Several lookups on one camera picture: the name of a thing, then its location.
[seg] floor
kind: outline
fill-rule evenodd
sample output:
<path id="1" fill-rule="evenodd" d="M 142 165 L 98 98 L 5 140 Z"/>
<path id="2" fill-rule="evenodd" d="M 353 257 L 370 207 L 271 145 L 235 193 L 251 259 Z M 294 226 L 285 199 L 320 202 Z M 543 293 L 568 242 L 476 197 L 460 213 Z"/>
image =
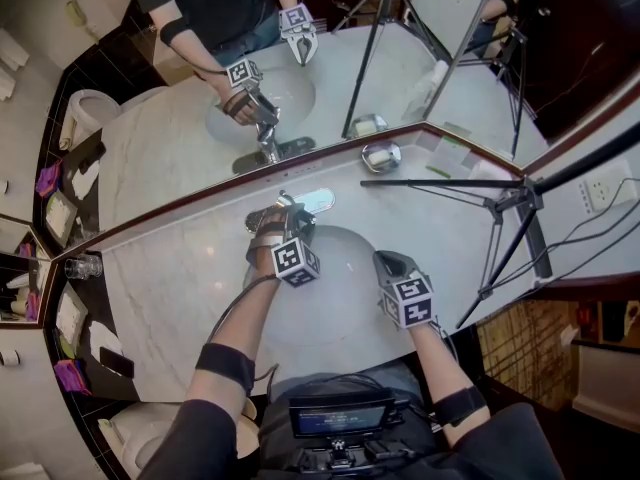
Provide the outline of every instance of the floor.
<path id="1" fill-rule="evenodd" d="M 576 308 L 575 302 L 522 301 L 478 322 L 486 374 L 548 409 L 561 409 L 576 394 L 576 360 L 560 339 Z"/>

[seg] small glass cup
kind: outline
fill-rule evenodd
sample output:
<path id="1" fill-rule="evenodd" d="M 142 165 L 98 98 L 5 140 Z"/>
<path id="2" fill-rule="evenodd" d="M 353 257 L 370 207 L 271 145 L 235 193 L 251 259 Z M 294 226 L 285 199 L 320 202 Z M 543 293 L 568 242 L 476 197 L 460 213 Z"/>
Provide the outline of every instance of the small glass cup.
<path id="1" fill-rule="evenodd" d="M 68 259 L 64 264 L 64 273 L 68 279 L 83 279 L 100 277 L 102 275 L 102 260 L 91 254 L 81 254 L 76 259 Z"/>

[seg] soap dish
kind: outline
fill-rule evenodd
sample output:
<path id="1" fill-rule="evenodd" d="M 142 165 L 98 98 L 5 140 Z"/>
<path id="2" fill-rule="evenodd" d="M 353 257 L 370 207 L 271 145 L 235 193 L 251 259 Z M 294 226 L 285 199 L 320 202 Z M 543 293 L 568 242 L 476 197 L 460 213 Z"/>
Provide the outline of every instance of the soap dish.
<path id="1" fill-rule="evenodd" d="M 377 153 L 388 154 L 388 159 L 382 163 L 376 163 L 375 157 L 380 156 Z M 381 142 L 374 142 L 373 144 L 367 144 L 362 150 L 362 160 L 367 168 L 374 174 L 384 174 L 397 169 L 402 160 L 402 154 L 400 148 L 392 140 L 384 140 Z"/>

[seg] wall socket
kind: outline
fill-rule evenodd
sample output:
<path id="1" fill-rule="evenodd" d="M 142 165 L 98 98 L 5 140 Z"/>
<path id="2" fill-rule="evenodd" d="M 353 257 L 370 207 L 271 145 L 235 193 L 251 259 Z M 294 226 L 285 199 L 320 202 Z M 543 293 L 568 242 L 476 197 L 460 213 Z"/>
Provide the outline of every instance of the wall socket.
<path id="1" fill-rule="evenodd" d="M 631 169 L 625 158 L 619 158 L 595 169 L 579 184 L 580 196 L 588 215 L 605 210 L 625 178 L 631 178 Z M 638 191 L 634 181 L 625 181 L 613 206 L 637 201 Z"/>

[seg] tripod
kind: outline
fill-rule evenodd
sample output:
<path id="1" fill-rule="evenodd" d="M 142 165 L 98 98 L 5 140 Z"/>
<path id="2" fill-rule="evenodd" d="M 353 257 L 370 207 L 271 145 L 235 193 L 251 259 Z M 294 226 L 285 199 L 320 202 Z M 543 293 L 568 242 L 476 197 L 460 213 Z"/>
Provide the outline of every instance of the tripod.
<path id="1" fill-rule="evenodd" d="M 544 207 L 542 196 L 553 190 L 560 185 L 572 181 L 583 174 L 599 167 L 600 165 L 608 162 L 612 158 L 624 153 L 630 147 L 640 142 L 640 123 L 636 123 L 629 128 L 626 132 L 620 134 L 618 137 L 611 140 L 609 143 L 601 146 L 600 148 L 587 154 L 574 164 L 561 169 L 560 171 L 552 174 L 546 179 L 540 181 L 532 181 L 530 178 L 524 178 L 521 180 L 363 180 L 360 185 L 363 187 L 371 186 L 404 186 L 411 188 L 418 187 L 436 187 L 451 190 L 453 192 L 467 194 L 469 196 L 480 197 L 477 194 L 464 192 L 460 188 L 475 187 L 475 188 L 500 188 L 506 189 L 507 194 L 501 199 L 495 201 L 490 198 L 482 198 L 483 206 L 487 208 L 494 218 L 494 224 L 491 228 L 491 238 L 489 239 L 489 247 L 487 250 L 487 257 L 485 260 L 484 271 L 482 274 L 481 287 L 478 290 L 478 296 L 471 304 L 471 307 L 465 312 L 462 318 L 456 324 L 456 329 L 462 327 L 466 320 L 471 316 L 473 311 L 478 307 L 480 302 L 488 298 L 493 293 L 493 286 L 496 284 L 498 277 L 507 266 L 507 263 L 513 256 L 514 252 L 518 248 L 522 238 L 529 230 L 529 226 L 533 221 L 538 210 Z M 438 192 L 427 191 L 432 194 L 440 195 L 447 198 L 458 199 L 465 203 L 469 201 L 465 199 L 459 199 L 454 196 L 440 194 Z M 511 243 L 507 247 L 502 259 L 495 266 L 495 261 L 498 254 L 498 246 L 500 242 L 500 235 L 502 230 L 503 213 L 505 210 L 511 208 L 525 206 L 527 207 L 526 214 L 521 221 L 520 227 L 516 231 Z M 493 252 L 493 261 L 491 268 L 489 269 L 488 279 L 485 283 L 485 277 L 487 274 L 487 266 L 489 263 L 489 257 L 492 255 L 492 249 L 494 244 L 494 234 L 496 227 L 499 227 L 498 239 L 495 242 L 495 251 Z"/>
<path id="2" fill-rule="evenodd" d="M 511 28 L 487 41 L 472 43 L 465 53 L 469 53 L 476 48 L 488 45 L 494 41 L 511 37 L 511 40 L 502 49 L 499 58 L 496 59 L 463 59 L 458 62 L 458 66 L 498 66 L 497 80 L 504 78 L 509 96 L 509 108 L 511 109 L 511 121 L 513 122 L 513 142 L 511 143 L 511 158 L 515 158 L 520 138 L 520 125 L 522 123 L 522 109 L 524 107 L 524 89 L 527 81 L 527 37 L 517 28 Z M 520 81 L 518 84 L 517 97 L 514 96 L 514 84 L 509 71 L 509 62 L 515 49 L 520 45 Z"/>
<path id="3" fill-rule="evenodd" d="M 340 23 L 334 28 L 331 33 L 335 33 L 340 30 L 344 25 L 349 21 L 353 16 L 360 10 L 360 8 L 366 4 L 369 0 L 360 0 L 356 4 L 356 6 L 349 11 L 349 13 L 342 19 Z M 415 7 L 411 3 L 411 0 L 402 0 L 407 8 L 413 14 L 416 25 L 418 27 L 418 36 L 420 40 L 422 40 L 427 48 L 431 50 L 432 53 L 435 54 L 435 46 L 432 34 L 427 29 L 426 25 L 422 22 L 420 17 L 418 16 L 418 12 Z M 380 21 L 385 22 L 393 22 L 396 21 L 395 18 L 391 18 L 391 3 L 393 0 L 380 0 L 378 4 L 378 9 L 375 14 L 375 18 L 373 21 L 373 25 L 371 26 L 371 32 L 369 33 L 369 38 L 367 39 L 367 45 L 364 49 L 364 56 L 362 57 L 362 63 L 360 64 L 360 71 L 358 72 L 358 78 L 356 79 L 356 86 L 353 89 L 353 95 L 351 96 L 351 103 L 349 104 L 349 110 L 347 112 L 347 118 L 344 122 L 344 127 L 342 128 L 342 138 L 346 139 L 349 132 L 349 126 L 351 125 L 351 119 L 353 118 L 353 112 L 356 108 L 356 103 L 358 101 L 358 96 L 360 94 L 360 89 L 362 88 L 362 82 L 364 81 L 364 76 L 367 72 L 367 67 L 369 66 L 369 58 L 371 57 L 371 50 L 373 48 L 373 42 L 376 38 L 376 34 L 378 32 L 378 26 L 380 25 Z"/>

